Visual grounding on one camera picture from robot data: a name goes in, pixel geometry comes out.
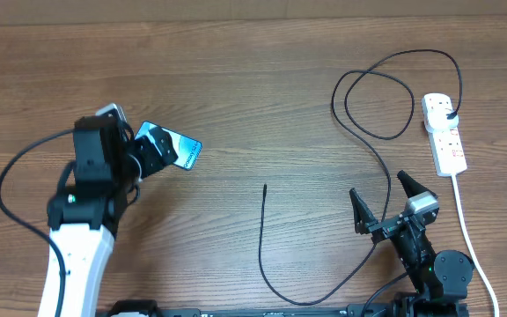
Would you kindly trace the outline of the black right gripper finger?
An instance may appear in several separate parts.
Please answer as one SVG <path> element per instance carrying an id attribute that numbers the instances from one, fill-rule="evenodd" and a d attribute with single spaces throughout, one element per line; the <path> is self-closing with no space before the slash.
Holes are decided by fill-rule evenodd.
<path id="1" fill-rule="evenodd" d="M 370 227 L 376 225 L 378 223 L 378 220 L 374 217 L 368 205 L 357 193 L 355 188 L 352 188 L 349 191 L 349 197 L 354 212 L 354 226 L 356 233 L 370 233 Z"/>
<path id="2" fill-rule="evenodd" d="M 422 193 L 430 193 L 431 195 L 434 195 L 433 191 L 429 190 L 424 185 L 414 180 L 404 170 L 400 170 L 397 173 L 397 178 L 400 181 L 400 184 L 402 185 L 407 198 L 411 198 Z"/>

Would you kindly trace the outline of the Samsung Galaxy smartphone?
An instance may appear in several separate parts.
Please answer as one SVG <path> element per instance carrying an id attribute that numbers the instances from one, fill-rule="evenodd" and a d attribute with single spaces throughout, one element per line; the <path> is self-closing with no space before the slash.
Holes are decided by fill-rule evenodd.
<path id="1" fill-rule="evenodd" d="M 144 122 L 143 124 L 155 124 L 152 122 Z M 191 170 L 202 150 L 202 143 L 188 136 L 184 136 L 174 130 L 162 127 L 170 133 L 173 139 L 173 147 L 177 151 L 178 159 L 174 165 L 184 169 Z"/>

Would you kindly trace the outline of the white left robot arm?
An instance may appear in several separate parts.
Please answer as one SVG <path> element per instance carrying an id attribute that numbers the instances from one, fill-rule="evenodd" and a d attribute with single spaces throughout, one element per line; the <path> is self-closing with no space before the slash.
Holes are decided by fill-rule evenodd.
<path id="1" fill-rule="evenodd" d="M 40 316 L 93 316 L 128 195 L 141 179 L 176 162 L 180 136 L 148 122 L 137 136 L 112 115 L 83 117 L 73 129 L 75 159 L 48 201 L 48 272 Z"/>

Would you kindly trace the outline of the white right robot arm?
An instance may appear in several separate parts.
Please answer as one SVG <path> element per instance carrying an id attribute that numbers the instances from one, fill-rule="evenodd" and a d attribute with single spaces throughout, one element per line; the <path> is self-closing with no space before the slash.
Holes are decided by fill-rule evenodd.
<path id="1" fill-rule="evenodd" d="M 475 265 L 457 250 L 434 250 L 426 226 L 439 213 L 437 195 L 406 172 L 397 173 L 408 199 L 396 217 L 377 220 L 363 198 L 349 191 L 355 231 L 374 245 L 389 240 L 405 272 L 379 288 L 363 304 L 346 307 L 349 316 L 468 316 L 467 298 Z"/>

